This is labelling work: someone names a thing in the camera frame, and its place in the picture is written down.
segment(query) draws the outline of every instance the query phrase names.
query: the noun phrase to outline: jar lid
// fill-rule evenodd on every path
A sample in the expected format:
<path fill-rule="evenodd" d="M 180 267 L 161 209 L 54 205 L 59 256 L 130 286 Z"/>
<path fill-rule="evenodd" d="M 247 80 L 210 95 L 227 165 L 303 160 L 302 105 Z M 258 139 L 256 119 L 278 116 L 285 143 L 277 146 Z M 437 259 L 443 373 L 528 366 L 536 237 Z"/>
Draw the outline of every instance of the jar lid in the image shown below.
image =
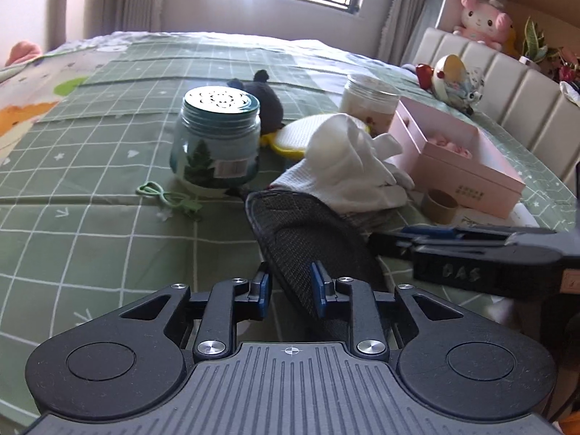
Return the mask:
<path fill-rule="evenodd" d="M 350 74 L 349 82 L 354 85 L 372 91 L 376 95 L 400 96 L 401 93 L 394 86 L 368 75 Z"/>
<path fill-rule="evenodd" d="M 183 102 L 188 107 L 217 115 L 250 115 L 260 108 L 256 97 L 228 86 L 202 86 L 189 90 Z"/>

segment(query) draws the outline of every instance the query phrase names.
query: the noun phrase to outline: figurine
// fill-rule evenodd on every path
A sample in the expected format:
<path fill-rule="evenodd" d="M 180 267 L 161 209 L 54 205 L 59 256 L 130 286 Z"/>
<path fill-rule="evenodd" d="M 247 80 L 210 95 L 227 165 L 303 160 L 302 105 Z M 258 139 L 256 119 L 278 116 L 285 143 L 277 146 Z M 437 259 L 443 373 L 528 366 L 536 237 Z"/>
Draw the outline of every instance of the figurine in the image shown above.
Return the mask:
<path fill-rule="evenodd" d="M 438 100 L 468 116 L 481 100 L 485 85 L 481 69 L 468 71 L 457 55 L 443 57 L 435 68 L 418 65 L 416 73 L 422 89 L 432 91 Z"/>
<path fill-rule="evenodd" d="M 463 26 L 456 26 L 453 34 L 501 51 L 503 43 L 509 38 L 512 25 L 511 18 L 500 11 L 503 5 L 497 0 L 461 0 L 461 4 Z"/>
<path fill-rule="evenodd" d="M 227 82 L 229 87 L 246 91 L 260 102 L 261 136 L 276 132 L 283 127 L 284 109 L 278 95 L 268 84 L 269 78 L 268 72 L 259 70 L 254 75 L 253 82 L 242 83 L 237 78 Z"/>

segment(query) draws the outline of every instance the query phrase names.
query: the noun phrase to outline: metal screw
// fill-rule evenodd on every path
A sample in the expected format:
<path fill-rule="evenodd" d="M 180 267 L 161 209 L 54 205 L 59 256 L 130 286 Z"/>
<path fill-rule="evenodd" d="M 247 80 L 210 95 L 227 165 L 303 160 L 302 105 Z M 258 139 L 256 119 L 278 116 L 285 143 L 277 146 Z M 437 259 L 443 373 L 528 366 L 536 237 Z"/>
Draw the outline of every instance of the metal screw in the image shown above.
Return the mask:
<path fill-rule="evenodd" d="M 219 340 L 205 340 L 197 346 L 197 351 L 204 355 L 218 355 L 225 350 L 225 344 Z"/>
<path fill-rule="evenodd" d="M 363 340 L 357 345 L 359 352 L 365 355 L 377 355 L 385 351 L 385 344 L 378 340 Z"/>

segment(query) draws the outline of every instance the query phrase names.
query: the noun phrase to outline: white cloth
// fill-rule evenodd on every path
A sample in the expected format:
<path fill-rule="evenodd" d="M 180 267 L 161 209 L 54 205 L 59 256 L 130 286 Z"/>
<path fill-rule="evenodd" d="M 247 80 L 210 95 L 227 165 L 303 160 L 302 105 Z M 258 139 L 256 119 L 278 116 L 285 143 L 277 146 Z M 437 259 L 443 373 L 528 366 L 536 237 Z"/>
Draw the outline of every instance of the white cloth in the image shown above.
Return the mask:
<path fill-rule="evenodd" d="M 312 134 L 304 160 L 272 183 L 316 196 L 340 214 L 399 207 L 411 177 L 386 160 L 401 154 L 390 134 L 374 139 L 347 114 L 329 117 Z"/>
<path fill-rule="evenodd" d="M 572 85 L 566 82 L 560 82 L 560 91 L 569 102 L 574 103 L 580 108 L 580 93 L 578 93 Z"/>

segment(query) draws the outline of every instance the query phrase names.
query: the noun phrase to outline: glass jar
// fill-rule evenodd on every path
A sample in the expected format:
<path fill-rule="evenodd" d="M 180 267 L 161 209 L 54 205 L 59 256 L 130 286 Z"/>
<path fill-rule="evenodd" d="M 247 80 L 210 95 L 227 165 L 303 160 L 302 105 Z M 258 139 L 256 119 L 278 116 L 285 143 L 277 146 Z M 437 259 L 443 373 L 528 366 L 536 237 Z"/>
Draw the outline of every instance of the glass jar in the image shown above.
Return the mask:
<path fill-rule="evenodd" d="M 370 134 L 375 137 L 389 131 L 401 94 L 377 78 L 361 74 L 350 74 L 340 112 L 363 121 Z"/>
<path fill-rule="evenodd" d="M 195 88 L 183 97 L 169 165 L 193 193 L 221 196 L 258 170 L 260 103 L 224 86 Z"/>

